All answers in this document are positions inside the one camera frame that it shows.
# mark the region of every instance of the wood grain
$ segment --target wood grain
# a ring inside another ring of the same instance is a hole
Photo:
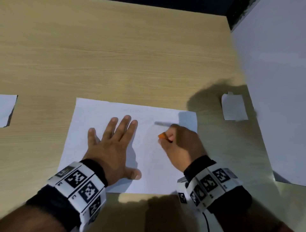
[[[0,128],[1,215],[56,172],[82,97],[197,112],[212,158],[227,163],[284,218],[225,17],[112,1],[4,0],[0,6],[0,93],[19,95],[10,126]],[[223,120],[219,97],[229,90],[244,95],[249,121]],[[108,194],[106,214],[133,209],[134,217],[103,225],[148,231],[151,197]]]

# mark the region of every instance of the torn paper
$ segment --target torn paper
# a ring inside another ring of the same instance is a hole
[[[195,112],[77,98],[58,170],[82,159],[88,147],[89,128],[94,127],[101,139],[112,117],[121,121],[127,114],[132,120],[138,121],[138,127],[127,149],[126,165],[138,168],[142,178],[133,181],[121,179],[115,185],[107,187],[107,191],[175,194],[177,179],[181,178],[183,173],[171,164],[167,154],[158,144],[158,135],[166,131],[172,123],[197,132]]]
[[[242,95],[234,95],[232,92],[223,94],[221,104],[224,120],[248,120]]]
[[[9,116],[11,115],[17,95],[0,94],[0,127],[5,127],[8,124]]]

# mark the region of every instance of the dark background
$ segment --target dark background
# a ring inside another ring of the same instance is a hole
[[[115,0],[148,6],[186,10],[227,17],[232,29],[254,0]]]

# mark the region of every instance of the hand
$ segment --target hand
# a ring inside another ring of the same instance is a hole
[[[158,139],[171,163],[181,172],[197,158],[207,155],[197,133],[186,127],[172,124],[165,132],[168,140]]]
[[[88,130],[88,150],[83,159],[92,159],[98,162],[105,173],[108,185],[115,184],[121,178],[139,180],[141,172],[135,168],[125,166],[126,149],[137,128],[137,121],[131,121],[126,115],[115,131],[118,118],[112,118],[108,123],[101,141],[94,128]]]

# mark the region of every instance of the white wall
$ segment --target white wall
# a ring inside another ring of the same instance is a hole
[[[232,36],[272,168],[306,185],[306,1],[260,0]]]

